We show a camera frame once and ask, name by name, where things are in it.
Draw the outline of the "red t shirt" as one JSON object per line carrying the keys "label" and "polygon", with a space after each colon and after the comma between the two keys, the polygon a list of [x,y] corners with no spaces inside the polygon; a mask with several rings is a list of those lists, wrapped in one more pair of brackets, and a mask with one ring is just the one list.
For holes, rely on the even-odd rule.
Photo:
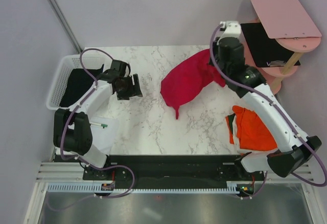
{"label": "red t shirt", "polygon": [[160,93],[166,105],[175,110],[176,119],[179,108],[194,100],[210,83],[225,87],[225,80],[209,59],[209,49],[202,50],[173,68],[161,81]]}

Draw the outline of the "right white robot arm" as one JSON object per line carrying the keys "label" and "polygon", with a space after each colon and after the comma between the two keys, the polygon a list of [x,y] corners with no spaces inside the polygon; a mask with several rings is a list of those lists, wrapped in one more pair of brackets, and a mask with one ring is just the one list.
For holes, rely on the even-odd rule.
{"label": "right white robot arm", "polygon": [[248,103],[276,142],[274,149],[242,156],[240,163],[234,166],[235,176],[245,180],[253,172],[272,170],[280,177],[287,177],[311,158],[316,159],[326,173],[316,153],[321,140],[318,136],[309,136],[290,118],[262,74],[245,63],[244,46],[239,39],[212,36],[209,54],[210,64],[226,80],[227,86]]}

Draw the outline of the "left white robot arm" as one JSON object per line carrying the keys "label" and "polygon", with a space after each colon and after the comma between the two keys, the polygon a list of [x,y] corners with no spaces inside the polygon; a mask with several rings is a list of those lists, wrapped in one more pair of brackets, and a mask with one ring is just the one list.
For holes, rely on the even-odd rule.
{"label": "left white robot arm", "polygon": [[113,94],[118,100],[142,97],[137,74],[131,75],[130,64],[113,60],[108,70],[98,76],[84,69],[93,83],[86,93],[72,107],[56,110],[54,115],[53,143],[60,149],[63,160],[71,159],[64,152],[71,152],[73,157],[92,165],[94,173],[102,180],[112,174],[112,167],[106,164],[107,155],[93,143],[91,118],[100,106],[109,101]]}

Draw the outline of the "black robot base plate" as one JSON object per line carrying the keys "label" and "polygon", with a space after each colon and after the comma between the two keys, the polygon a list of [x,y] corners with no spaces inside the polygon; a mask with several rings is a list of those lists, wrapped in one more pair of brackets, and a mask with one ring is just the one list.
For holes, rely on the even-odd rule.
{"label": "black robot base plate", "polygon": [[84,180],[114,181],[122,187],[223,187],[227,182],[259,182],[264,174],[241,169],[237,155],[111,155],[99,171],[87,167]]}

